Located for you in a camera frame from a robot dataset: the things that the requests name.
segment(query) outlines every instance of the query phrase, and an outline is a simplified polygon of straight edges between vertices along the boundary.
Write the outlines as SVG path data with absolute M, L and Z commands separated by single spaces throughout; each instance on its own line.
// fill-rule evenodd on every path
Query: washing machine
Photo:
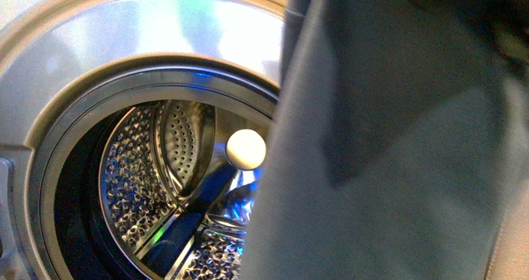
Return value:
M 0 0 L 0 279 L 238 279 L 285 5 Z

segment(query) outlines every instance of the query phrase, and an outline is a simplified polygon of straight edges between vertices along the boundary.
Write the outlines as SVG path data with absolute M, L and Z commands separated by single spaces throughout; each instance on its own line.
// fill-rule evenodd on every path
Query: washing machine drum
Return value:
M 47 0 L 4 31 L 29 273 L 238 279 L 285 2 Z

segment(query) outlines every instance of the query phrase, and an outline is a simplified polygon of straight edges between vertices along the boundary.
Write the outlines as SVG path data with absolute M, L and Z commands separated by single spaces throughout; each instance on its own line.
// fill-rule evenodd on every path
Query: clothing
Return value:
M 310 0 L 300 25 L 241 278 L 483 279 L 528 176 L 524 85 L 406 0 Z

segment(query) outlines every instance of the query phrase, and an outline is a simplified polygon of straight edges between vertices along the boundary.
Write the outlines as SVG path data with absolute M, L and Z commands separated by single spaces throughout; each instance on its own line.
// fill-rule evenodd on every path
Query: gray fabric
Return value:
M 242 279 L 483 279 L 527 177 L 526 92 L 502 65 L 404 0 L 311 0 Z

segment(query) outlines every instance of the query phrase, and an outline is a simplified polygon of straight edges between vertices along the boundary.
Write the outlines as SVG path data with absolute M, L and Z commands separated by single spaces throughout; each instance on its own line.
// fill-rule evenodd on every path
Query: white ball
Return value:
M 236 131 L 226 143 L 226 157 L 239 170 L 254 170 L 263 163 L 265 155 L 265 141 L 251 129 Z

